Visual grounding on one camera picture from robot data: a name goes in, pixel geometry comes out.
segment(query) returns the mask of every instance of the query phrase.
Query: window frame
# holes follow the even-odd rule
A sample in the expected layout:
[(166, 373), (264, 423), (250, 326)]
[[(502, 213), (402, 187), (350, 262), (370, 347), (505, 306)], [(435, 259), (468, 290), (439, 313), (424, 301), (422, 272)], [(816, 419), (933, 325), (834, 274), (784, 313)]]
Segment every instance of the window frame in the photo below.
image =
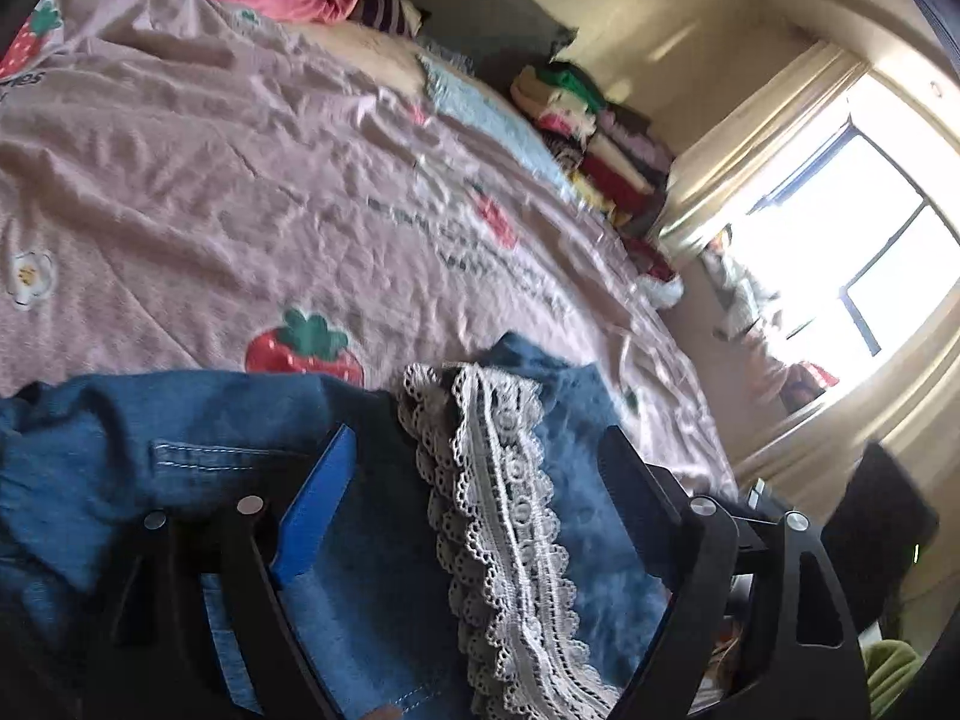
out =
[[(910, 187), (920, 196), (920, 203), (914, 209), (913, 213), (909, 215), (907, 220), (890, 236), (890, 238), (880, 247), (880, 250), (874, 254), (868, 261), (867, 264), (862, 266), (862, 268), (857, 271), (856, 274), (853, 274), (853, 278), (848, 280), (837, 293), (837, 298), (840, 299), (841, 304), (847, 310), (847, 313), (850, 315), (853, 324), (856, 326), (857, 331), (860, 333), (861, 338), (863, 338), (864, 343), (867, 344), (867, 348), (870, 350), (871, 357), (877, 357), (878, 354), (882, 351), (880, 343), (877, 341), (877, 337), (874, 335), (874, 332), (870, 329), (870, 325), (867, 324), (867, 320), (864, 319), (863, 314), (861, 314), (860, 309), (856, 306), (856, 303), (853, 302), (853, 299), (850, 297), (850, 288), (856, 284), (868, 271), (870, 268), (875, 266), (880, 258), (890, 250), (890, 248), (902, 237), (902, 235), (907, 231), (911, 224), (916, 221), (920, 213), (923, 212), (925, 208), (931, 208), (933, 213), (944, 223), (944, 226), (949, 230), (949, 233), (952, 235), (954, 242), (956, 242), (957, 247), (960, 247), (960, 234), (957, 230), (954, 229), (953, 225), (947, 220), (947, 217), (939, 209), (936, 202), (930, 199), (929, 194), (927, 194), (923, 188), (918, 184), (906, 170), (904, 170), (899, 162), (896, 161), (892, 156), (890, 156), (887, 151), (885, 151), (873, 138), (871, 138), (867, 133), (860, 129), (856, 124), (853, 123), (853, 118), (848, 116), (846, 122), (844, 122), (843, 127), (840, 127), (837, 132), (834, 132), (832, 136), (827, 138), (827, 141), (824, 141), (822, 145), (814, 151), (808, 159), (803, 161), (803, 164), (800, 167), (797, 167), (797, 170), (794, 170), (784, 181), (781, 181), (778, 185), (774, 187), (771, 191), (768, 191), (767, 194), (762, 196), (750, 210), (747, 211), (747, 214), (757, 213), (758, 211), (763, 210), (764, 208), (769, 208), (771, 206), (782, 206), (784, 205), (792, 196), (808, 182), (813, 176), (817, 175), (820, 170), (822, 170), (837, 154), (840, 152), (844, 146), (847, 145), (850, 141), (853, 141), (854, 138), (863, 138), (869, 146), (871, 146), (883, 159), (885, 159), (894, 169), (899, 172), (901, 176), (904, 177), (906, 182)], [(786, 338), (793, 338), (800, 331), (809, 327), (817, 319), (816, 316), (808, 319), (800, 326), (790, 330)]]

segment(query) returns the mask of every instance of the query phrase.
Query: blue towel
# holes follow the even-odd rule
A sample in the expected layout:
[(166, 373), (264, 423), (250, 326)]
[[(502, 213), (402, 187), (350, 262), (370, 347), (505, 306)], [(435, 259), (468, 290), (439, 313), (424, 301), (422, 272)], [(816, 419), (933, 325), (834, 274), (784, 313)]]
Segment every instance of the blue towel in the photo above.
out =
[(575, 199), (576, 193), (563, 174), (553, 154), (544, 146), (520, 114), (504, 110), (485, 95), (475, 84), (464, 81), (443, 65), (421, 55), (421, 65), (426, 70), (426, 92), (437, 106), (440, 114), (457, 119), (467, 127), (483, 132), (506, 148), (520, 165), (533, 175), (553, 185), (566, 200)]

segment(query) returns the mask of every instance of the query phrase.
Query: window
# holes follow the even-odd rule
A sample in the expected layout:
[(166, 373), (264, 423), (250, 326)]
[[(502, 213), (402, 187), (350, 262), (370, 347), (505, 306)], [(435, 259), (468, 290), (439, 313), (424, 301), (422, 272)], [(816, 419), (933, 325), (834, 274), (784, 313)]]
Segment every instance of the window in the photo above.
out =
[[(857, 103), (868, 111), (870, 127), (858, 125)], [(837, 127), (838, 105), (846, 118)], [(888, 106), (886, 116), (877, 105)], [(898, 106), (905, 103), (875, 79), (858, 82), (824, 117), (833, 132), (822, 132), (821, 122), (816, 142), (808, 133), (803, 153), (793, 155), (800, 165), (731, 225), (736, 259), (781, 296), (785, 355), (816, 362), (841, 379), (856, 378), (877, 354), (900, 346), (960, 278), (953, 226), (878, 142), (880, 136), (885, 143), (904, 141)], [(923, 130), (911, 119), (910, 126), (940, 148), (943, 139), (926, 122), (920, 125)], [(928, 151), (923, 159), (916, 139), (897, 148), (917, 166), (942, 156)]]

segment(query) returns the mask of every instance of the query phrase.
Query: metal screw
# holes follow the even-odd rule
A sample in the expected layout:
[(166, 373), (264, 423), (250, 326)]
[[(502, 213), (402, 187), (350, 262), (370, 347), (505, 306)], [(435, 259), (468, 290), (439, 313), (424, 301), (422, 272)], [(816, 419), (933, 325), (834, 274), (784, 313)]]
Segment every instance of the metal screw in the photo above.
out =
[(248, 495), (237, 503), (237, 511), (240, 514), (256, 514), (261, 509), (263, 509), (263, 498), (259, 495)]
[(810, 520), (804, 517), (803, 514), (800, 514), (800, 512), (790, 512), (790, 514), (786, 515), (786, 524), (791, 530), (803, 533), (803, 531), (810, 527)]
[(690, 501), (690, 509), (693, 509), (693, 514), (699, 514), (700, 517), (713, 517), (717, 511), (717, 504), (709, 498), (698, 497)]
[(167, 524), (167, 515), (163, 512), (150, 512), (143, 518), (143, 527), (148, 531), (158, 531)]

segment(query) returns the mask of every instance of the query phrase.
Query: white lace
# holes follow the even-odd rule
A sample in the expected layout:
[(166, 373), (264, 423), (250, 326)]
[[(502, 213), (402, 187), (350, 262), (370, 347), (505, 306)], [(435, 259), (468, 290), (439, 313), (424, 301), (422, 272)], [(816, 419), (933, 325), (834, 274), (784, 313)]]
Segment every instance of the white lace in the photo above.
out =
[(539, 385), (496, 368), (410, 365), (400, 423), (418, 442), (431, 485), (427, 518), (453, 576), (472, 709), (488, 720), (602, 720), (619, 692), (575, 640), (576, 587), (548, 504), (550, 478), (534, 435)]

